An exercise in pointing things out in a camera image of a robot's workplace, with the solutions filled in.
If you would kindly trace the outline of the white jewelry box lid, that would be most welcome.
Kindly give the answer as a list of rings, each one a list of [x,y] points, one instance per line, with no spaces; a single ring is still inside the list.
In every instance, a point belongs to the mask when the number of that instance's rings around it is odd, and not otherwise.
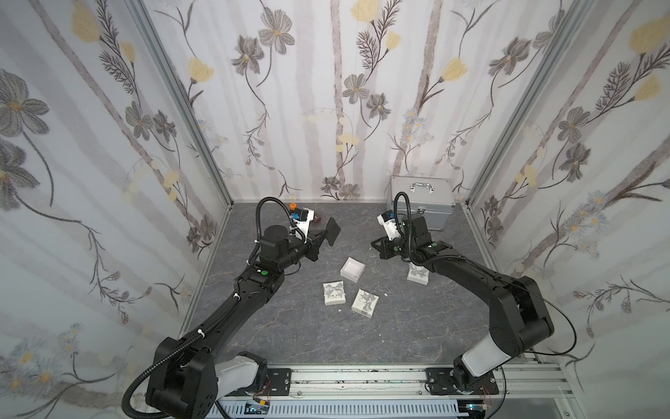
[[[429,270],[426,267],[418,266],[413,263],[409,265],[407,280],[426,286],[429,283]]]

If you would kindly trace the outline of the white jewelry box base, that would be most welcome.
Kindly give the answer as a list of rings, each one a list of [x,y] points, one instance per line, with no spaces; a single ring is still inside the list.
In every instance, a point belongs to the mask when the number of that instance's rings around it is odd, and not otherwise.
[[[354,258],[348,258],[340,269],[340,276],[357,283],[361,278],[366,265]]]

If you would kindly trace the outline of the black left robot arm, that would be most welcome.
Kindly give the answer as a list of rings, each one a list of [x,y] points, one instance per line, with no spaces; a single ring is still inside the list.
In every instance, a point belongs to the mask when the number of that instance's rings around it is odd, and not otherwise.
[[[284,283],[285,271],[302,258],[315,262],[322,244],[334,245],[340,226],[329,219],[323,230],[303,230],[302,220],[277,197],[265,197],[255,211],[256,239],[234,290],[201,324],[178,340],[167,338],[154,362],[128,386],[121,399],[129,418],[204,418],[217,400],[265,379],[259,358],[239,355],[230,362],[233,377],[216,364],[218,353],[266,305]]]

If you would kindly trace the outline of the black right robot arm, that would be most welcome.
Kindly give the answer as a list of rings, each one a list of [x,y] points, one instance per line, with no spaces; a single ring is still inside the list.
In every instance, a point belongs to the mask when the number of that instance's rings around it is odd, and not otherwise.
[[[408,193],[399,192],[392,208],[376,217],[384,229],[371,246],[380,259],[399,257],[404,262],[454,281],[479,298],[489,309],[488,333],[465,353],[454,359],[452,387],[465,393],[483,378],[522,354],[549,356],[534,347],[553,337],[556,328],[550,315],[554,309],[572,331],[572,344],[557,353],[570,354],[579,341],[577,328],[569,316],[549,301],[535,279],[511,277],[467,257],[453,244],[435,240],[424,216],[413,213]]]

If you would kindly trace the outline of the black necklace insert pad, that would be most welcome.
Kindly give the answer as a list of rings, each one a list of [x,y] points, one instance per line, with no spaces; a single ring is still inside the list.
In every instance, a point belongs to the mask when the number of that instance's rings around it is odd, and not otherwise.
[[[325,232],[325,240],[328,242],[329,246],[333,247],[341,232],[341,228],[334,218],[328,220]]]

